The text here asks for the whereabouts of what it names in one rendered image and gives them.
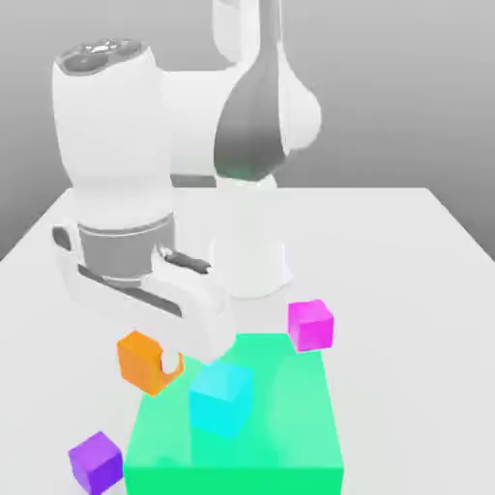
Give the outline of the small cyan cube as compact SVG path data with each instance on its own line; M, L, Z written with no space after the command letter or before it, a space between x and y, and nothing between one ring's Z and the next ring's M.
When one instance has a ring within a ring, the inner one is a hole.
M224 362L207 364L189 386L189 424L234 439L248 419L252 397L250 368Z

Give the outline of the small orange cube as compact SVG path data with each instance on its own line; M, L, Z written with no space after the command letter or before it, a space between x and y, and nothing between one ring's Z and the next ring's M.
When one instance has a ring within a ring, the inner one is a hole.
M171 371L162 369L163 349L160 344L133 331L117 342L118 361L122 377L149 396L156 396L181 376L185 370L184 356L178 354L178 362Z

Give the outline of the small magenta cube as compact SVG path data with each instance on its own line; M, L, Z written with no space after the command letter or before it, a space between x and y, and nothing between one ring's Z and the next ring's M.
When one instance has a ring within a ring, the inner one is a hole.
M334 328L334 316L322 300L288 305L288 334L297 352L331 348Z

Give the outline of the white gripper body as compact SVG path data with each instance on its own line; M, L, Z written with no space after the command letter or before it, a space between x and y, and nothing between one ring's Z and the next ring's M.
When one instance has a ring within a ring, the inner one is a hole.
M229 300L213 274L178 267L153 252L152 273L136 287L116 287L90 273L73 250L58 247L56 259L73 299L121 333L136 329L163 349L203 364L221 358L235 342Z

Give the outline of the small purple cube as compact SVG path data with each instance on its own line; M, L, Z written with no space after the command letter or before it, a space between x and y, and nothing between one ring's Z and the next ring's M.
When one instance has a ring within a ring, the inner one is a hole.
M102 431L68 451L73 476L88 495L102 495L123 478L123 455Z

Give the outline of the large green box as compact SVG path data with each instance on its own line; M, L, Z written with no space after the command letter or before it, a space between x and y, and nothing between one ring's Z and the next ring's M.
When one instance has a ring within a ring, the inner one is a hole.
M253 371L250 414L234 439L189 424L187 358L162 393L142 397L124 464L128 495L340 495L344 463L322 357L283 334L238 335L218 362Z

